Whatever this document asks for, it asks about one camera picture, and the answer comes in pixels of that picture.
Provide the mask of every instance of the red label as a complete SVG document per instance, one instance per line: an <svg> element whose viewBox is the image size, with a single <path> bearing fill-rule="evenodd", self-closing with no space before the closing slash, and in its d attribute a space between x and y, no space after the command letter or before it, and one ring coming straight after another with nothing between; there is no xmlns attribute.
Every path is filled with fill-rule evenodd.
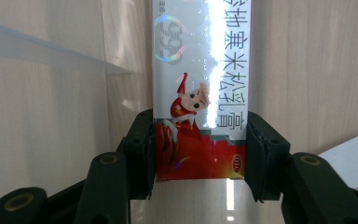
<svg viewBox="0 0 358 224"><path fill-rule="evenodd" d="M234 169L235 173L239 172L241 169L241 157L235 156L234 161L232 162L232 168Z"/></svg>

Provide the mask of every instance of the mounting hole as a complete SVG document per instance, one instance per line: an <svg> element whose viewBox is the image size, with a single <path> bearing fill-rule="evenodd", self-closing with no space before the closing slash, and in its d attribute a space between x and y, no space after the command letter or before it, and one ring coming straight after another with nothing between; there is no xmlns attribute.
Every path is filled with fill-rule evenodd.
<svg viewBox="0 0 358 224"><path fill-rule="evenodd" d="M320 165L321 164L321 161L319 161L317 158L312 157L312 156L302 156L300 159L309 165Z"/></svg>
<svg viewBox="0 0 358 224"><path fill-rule="evenodd" d="M14 196L10 200L8 200L4 208L8 212L14 212L19 209L22 209L23 207L27 206L34 200L34 195L32 193L23 193L17 196Z"/></svg>
<svg viewBox="0 0 358 224"><path fill-rule="evenodd" d="M100 158L100 163L102 163L103 165L112 164L116 161L118 161L117 156L104 156Z"/></svg>

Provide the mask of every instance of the white surface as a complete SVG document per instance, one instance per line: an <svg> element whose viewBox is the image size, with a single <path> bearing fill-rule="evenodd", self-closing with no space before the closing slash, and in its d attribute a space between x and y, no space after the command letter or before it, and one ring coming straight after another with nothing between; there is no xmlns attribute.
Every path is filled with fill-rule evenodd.
<svg viewBox="0 0 358 224"><path fill-rule="evenodd" d="M319 156L330 163L350 188L358 188L358 137L333 147Z"/></svg>
<svg viewBox="0 0 358 224"><path fill-rule="evenodd" d="M255 203L245 181L231 183L226 179L157 183L150 201L131 201L131 223L284 223L280 202Z"/></svg>

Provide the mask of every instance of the cartoon character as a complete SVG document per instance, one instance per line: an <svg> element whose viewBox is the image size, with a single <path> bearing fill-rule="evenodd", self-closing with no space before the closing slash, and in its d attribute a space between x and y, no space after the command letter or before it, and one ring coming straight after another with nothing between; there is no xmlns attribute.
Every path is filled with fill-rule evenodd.
<svg viewBox="0 0 358 224"><path fill-rule="evenodd" d="M195 117L198 111L208 107L209 104L209 90L207 85L201 82L199 88L191 92L186 92L186 79L187 73L184 73L183 80L177 90L178 98L176 98L171 105L171 120L165 119L163 121L166 142L164 150L168 147L172 147L170 163L175 159L179 149L177 137L179 132L178 129L183 129L184 127L182 127L182 125L185 125L186 127L189 127L190 130L196 132L188 132L189 134L200 136L200 131L195 123Z"/></svg>

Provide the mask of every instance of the logo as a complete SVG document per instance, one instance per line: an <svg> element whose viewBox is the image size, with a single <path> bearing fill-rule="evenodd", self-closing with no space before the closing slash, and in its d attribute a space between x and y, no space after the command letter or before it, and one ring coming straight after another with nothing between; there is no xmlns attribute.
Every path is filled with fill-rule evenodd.
<svg viewBox="0 0 358 224"><path fill-rule="evenodd" d="M241 169L241 157L240 156L235 156L234 157L234 161L232 161L232 169L234 170L235 173L239 172Z"/></svg>
<svg viewBox="0 0 358 224"><path fill-rule="evenodd" d="M183 45L181 37L186 28L173 16L163 15L155 20L155 26L159 26L159 45L161 47L156 57L170 65L177 65L183 59L183 52L187 46Z"/></svg>

